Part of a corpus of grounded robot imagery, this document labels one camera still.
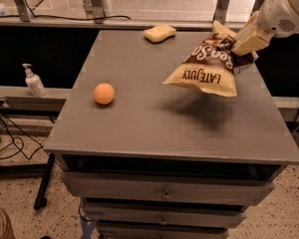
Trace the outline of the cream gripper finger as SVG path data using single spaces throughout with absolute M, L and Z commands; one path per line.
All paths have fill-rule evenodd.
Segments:
M 214 34 L 227 34 L 232 38 L 234 38 L 236 36 L 236 33 L 234 31 L 232 31 L 231 29 L 229 29 L 226 26 L 222 25 L 218 21 L 214 21 L 212 23 L 212 32 Z
M 255 40 L 245 40 L 244 42 L 236 42 L 231 52 L 237 56 L 243 56 L 256 51 L 259 48 L 259 43 Z

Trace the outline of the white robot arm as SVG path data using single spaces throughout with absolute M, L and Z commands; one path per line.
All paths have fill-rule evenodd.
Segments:
M 217 0 L 213 32 L 229 36 L 231 52 L 237 56 L 268 47 L 273 37 L 286 38 L 299 31 L 299 0 L 264 0 L 238 33 L 221 24 L 228 4 L 229 0 Z

